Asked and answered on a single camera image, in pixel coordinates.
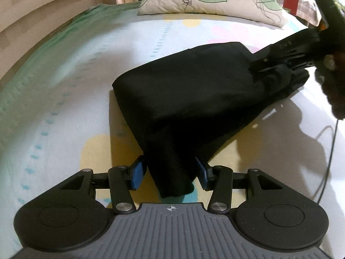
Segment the wooden headboard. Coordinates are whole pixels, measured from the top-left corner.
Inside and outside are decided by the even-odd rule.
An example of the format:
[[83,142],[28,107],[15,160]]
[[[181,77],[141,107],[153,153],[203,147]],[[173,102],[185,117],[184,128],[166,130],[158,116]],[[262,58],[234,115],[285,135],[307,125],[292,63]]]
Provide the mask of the wooden headboard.
[[0,79],[73,17],[115,0],[0,0]]

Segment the folded black garment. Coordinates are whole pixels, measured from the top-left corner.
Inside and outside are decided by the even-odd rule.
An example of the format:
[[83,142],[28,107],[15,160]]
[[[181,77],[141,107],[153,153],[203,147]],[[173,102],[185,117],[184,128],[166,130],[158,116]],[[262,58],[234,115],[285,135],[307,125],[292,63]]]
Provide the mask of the folded black garment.
[[132,69],[113,83],[121,112],[144,152],[161,197],[193,191],[195,156],[204,161],[224,140],[309,75],[285,65],[253,80],[256,57],[241,43],[198,46]]

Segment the black clamp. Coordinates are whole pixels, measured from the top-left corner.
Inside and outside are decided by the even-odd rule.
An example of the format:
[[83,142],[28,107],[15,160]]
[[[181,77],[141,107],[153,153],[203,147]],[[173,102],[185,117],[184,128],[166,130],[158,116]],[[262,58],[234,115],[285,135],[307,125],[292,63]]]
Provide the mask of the black clamp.
[[[136,212],[129,190],[136,190],[144,177],[142,160],[108,173],[83,169],[25,204],[14,219],[23,246],[49,252],[80,248],[101,237],[117,215]],[[258,169],[234,173],[197,162],[201,186],[213,190],[207,211],[227,216],[247,240],[284,252],[321,243],[328,217],[312,200]],[[96,189],[110,189],[113,208],[95,200]],[[231,208],[232,189],[246,190],[238,208]]]
[[[197,161],[201,186],[213,190],[207,210],[229,215],[249,241],[279,251],[321,244],[328,217],[317,203],[258,169],[234,173]],[[246,189],[246,201],[233,209],[232,189]]]
[[250,72],[256,79],[278,65],[291,70],[319,65],[320,60],[335,51],[345,52],[345,19],[333,0],[316,0],[327,29],[301,30],[254,53]]

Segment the pillow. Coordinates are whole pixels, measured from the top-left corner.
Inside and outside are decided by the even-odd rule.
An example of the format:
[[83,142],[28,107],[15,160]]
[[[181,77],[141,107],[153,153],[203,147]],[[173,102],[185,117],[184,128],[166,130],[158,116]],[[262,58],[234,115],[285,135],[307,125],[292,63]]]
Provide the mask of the pillow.
[[289,14],[273,0],[142,0],[139,14],[205,13],[241,17],[282,27]]

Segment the teal dotted line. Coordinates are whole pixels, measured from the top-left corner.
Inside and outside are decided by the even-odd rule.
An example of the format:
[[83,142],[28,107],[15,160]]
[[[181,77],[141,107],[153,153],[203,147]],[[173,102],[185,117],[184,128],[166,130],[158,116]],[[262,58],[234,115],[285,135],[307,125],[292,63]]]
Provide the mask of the teal dotted line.
[[[106,51],[107,47],[111,44],[111,42],[113,42],[113,41],[115,41],[115,40],[116,40],[116,36],[113,36],[113,37],[109,38],[109,39],[107,40],[107,42],[105,42],[105,43],[102,45],[102,47],[99,49],[99,51],[93,54],[92,59],[90,59],[89,62],[88,62],[83,68],[81,68],[81,69],[79,70],[79,72],[78,72],[78,73],[75,75],[75,77],[73,78],[72,83],[71,83],[71,84],[67,84],[67,86],[70,87],[70,88],[75,88],[75,87],[77,87],[77,86],[78,86],[78,83],[79,83],[79,81],[80,81],[80,79],[83,78],[83,75],[82,75],[81,73],[83,73],[83,72],[88,72],[88,71],[90,70],[91,66],[96,62],[96,60],[98,59],[98,57],[100,57],[100,56],[104,53],[104,51]],[[62,99],[60,99],[60,100],[56,103],[56,107],[62,106],[62,105],[65,103],[65,99],[66,99],[67,97],[71,96],[71,95],[72,95],[72,92],[63,92],[62,95],[61,95],[61,98],[62,98]],[[59,115],[59,112],[58,112],[57,110],[54,110],[54,111],[52,111],[52,112],[50,113],[50,115],[56,117],[56,116]],[[52,118],[45,119],[44,121],[45,121],[45,123],[46,123],[48,126],[54,124],[54,120],[53,120]],[[46,137],[46,136],[49,135],[49,131],[48,131],[48,130],[42,130],[40,134],[41,134],[41,136]],[[37,143],[37,144],[35,145],[34,149],[35,149],[35,153],[31,154],[31,155],[30,155],[30,158],[31,158],[31,160],[38,160],[39,157],[40,157],[40,155],[38,154],[39,151],[36,151],[36,150],[42,150],[41,144],[40,144],[40,143]],[[35,173],[34,167],[35,167],[34,165],[32,165],[31,167],[26,167],[26,168],[25,168],[25,173],[26,173],[26,174],[29,174],[29,175],[34,174],[34,173]],[[22,188],[23,190],[30,190],[30,187],[29,187],[28,185],[26,185],[26,184],[22,184],[22,185],[21,185],[21,188]],[[21,205],[24,205],[24,204],[25,204],[25,200],[23,200],[23,199],[20,198],[20,197],[18,198],[18,202],[19,202]]]
[[167,34],[169,33],[170,29],[171,29],[171,26],[173,25],[173,21],[169,21],[168,25],[165,27],[164,31],[163,31],[163,34],[162,36],[159,38],[157,44],[156,44],[156,47],[153,49],[150,57],[156,57],[158,52],[160,51],[160,49],[162,48],[163,46],[163,42],[165,41],[166,39],[166,36]]

